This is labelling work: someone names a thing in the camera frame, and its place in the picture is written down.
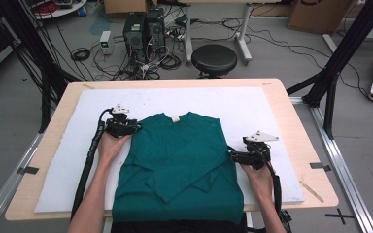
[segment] black stool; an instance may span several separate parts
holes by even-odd
[[[191,58],[193,66],[201,71],[199,79],[220,79],[237,65],[237,55],[225,46],[206,45],[196,49]]]

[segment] gray floor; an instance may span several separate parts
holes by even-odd
[[[87,17],[77,17],[71,14],[59,18],[57,23],[72,50],[78,47],[90,48],[92,43],[99,39],[99,36],[92,35],[89,31],[96,20],[99,20],[98,9],[88,8]],[[269,30],[276,40],[287,41],[291,45],[312,47],[330,55],[320,35],[287,30],[286,22],[284,18],[257,18],[251,19],[249,26],[254,31]],[[114,19],[109,25],[114,36],[121,35],[123,23],[122,19]],[[46,21],[46,26],[57,48],[72,64],[53,21]],[[193,28],[195,28],[192,30],[193,37],[227,38],[231,35],[230,31],[216,25],[194,26]],[[249,31],[249,33],[268,38],[265,32]],[[333,39],[336,43],[341,40],[337,35],[334,35]],[[193,41],[195,47],[207,43],[210,42]],[[237,50],[232,41],[218,43]],[[285,87],[291,87],[320,71],[311,57],[295,54],[288,48],[272,45],[262,39],[252,37],[248,47],[253,61],[245,66],[241,59],[237,67],[225,76],[226,78],[279,78]],[[312,50],[301,48],[295,50],[313,55],[321,66],[327,61],[326,57]],[[199,75],[193,67],[186,66],[185,58],[181,54],[179,57],[183,60],[183,65],[175,71],[159,70],[158,73],[162,79],[194,79]],[[123,43],[116,44],[114,55],[106,59],[105,66],[120,64],[123,58],[124,45]],[[361,87],[369,91],[373,79],[373,42],[365,42],[350,63],[358,69]],[[90,61],[84,64],[93,75],[99,74],[99,71],[90,66]],[[70,68],[65,65],[63,68],[70,71]],[[350,67],[344,70],[342,76],[346,83],[357,84],[357,76]],[[301,90],[293,96],[302,96],[308,90],[308,88]],[[41,120],[40,108],[39,91],[17,58],[13,54],[10,55],[0,65],[0,188],[38,132]],[[308,108],[295,106],[295,109],[322,163],[330,164]],[[373,218],[373,102],[368,101],[356,89],[346,87],[341,81],[337,86],[333,133]],[[353,218],[345,218],[345,224],[343,224],[340,217],[325,216],[325,214],[337,215],[337,208],[345,216],[354,215],[334,172],[327,174],[338,194],[339,205],[325,209],[290,210],[289,213],[293,218],[291,226],[294,232],[359,232],[359,227]],[[254,215],[254,220],[257,225],[261,225],[257,214]],[[3,216],[0,217],[0,232],[62,232],[66,230],[67,225],[67,219],[9,222]]]

